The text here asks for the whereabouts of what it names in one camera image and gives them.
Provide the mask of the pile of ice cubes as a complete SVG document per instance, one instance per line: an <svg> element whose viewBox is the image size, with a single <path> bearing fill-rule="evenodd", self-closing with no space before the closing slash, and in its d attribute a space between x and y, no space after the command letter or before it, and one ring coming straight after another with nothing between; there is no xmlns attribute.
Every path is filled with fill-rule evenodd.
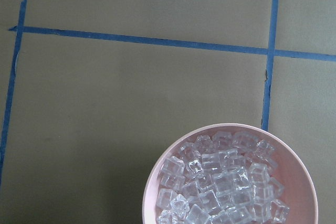
<svg viewBox="0 0 336 224"><path fill-rule="evenodd" d="M157 223L285 223L274 147L240 131L199 135L160 169Z"/></svg>

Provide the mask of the pink bowl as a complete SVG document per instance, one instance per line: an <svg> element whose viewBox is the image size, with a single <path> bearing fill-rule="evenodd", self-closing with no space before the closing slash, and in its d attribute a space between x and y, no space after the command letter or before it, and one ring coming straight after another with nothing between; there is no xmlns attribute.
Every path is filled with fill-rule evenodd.
<svg viewBox="0 0 336 224"><path fill-rule="evenodd" d="M212 136L218 131L233 133L247 131L272 144L276 149L273 157L278 163L274 176L285 187L280 199L290 208L286 223L318 223L316 190L308 170L298 155L286 143L271 133L239 123L220 123L201 127L183 135L166 149L156 161L146 182L142 199L143 223L156 223L156 217L159 213L156 207L160 184L159 173L164 160L187 140L195 140L198 135Z"/></svg>

